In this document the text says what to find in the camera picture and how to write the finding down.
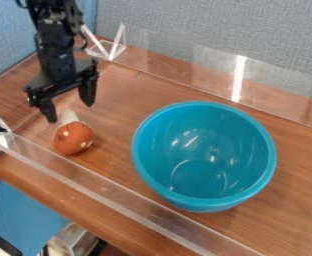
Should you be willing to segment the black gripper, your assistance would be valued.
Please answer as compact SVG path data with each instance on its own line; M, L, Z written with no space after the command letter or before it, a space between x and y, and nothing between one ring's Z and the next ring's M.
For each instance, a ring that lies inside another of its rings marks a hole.
M72 89L79 89L80 99L88 107L95 104L97 79L100 76L97 64L99 61L95 58L80 58L76 60L76 73L69 78L53 80L47 73L41 71L24 86L29 105L39 107L49 123L57 122L56 108L51 99Z

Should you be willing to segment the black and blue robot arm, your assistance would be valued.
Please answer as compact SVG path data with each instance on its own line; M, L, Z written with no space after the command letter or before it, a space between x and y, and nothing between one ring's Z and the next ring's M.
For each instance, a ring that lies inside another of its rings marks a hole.
M75 58L84 51L88 40L81 31L83 12L76 0L15 0L27 9L36 28L35 46L41 71L25 85L28 103L36 107L49 123L57 121L52 99L79 89L83 103L91 107L96 100L99 62Z

